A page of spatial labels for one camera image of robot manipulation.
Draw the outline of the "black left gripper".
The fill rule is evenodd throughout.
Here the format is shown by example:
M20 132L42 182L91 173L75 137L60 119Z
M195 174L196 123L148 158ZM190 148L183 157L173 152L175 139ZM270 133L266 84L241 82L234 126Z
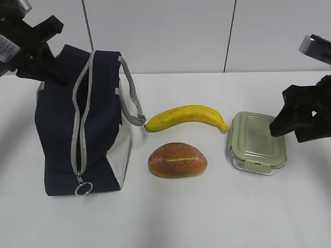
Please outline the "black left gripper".
M72 77L56 60L47 41L63 30L63 23L50 16L31 27L21 18L1 16L1 75L17 71L22 78L51 79L70 85Z

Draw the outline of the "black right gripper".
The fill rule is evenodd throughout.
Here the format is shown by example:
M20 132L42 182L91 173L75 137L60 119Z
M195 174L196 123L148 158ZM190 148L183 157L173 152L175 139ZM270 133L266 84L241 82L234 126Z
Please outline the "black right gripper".
M271 136L295 132L299 143L330 137L330 75L315 85L291 85L282 96L284 106L269 125Z

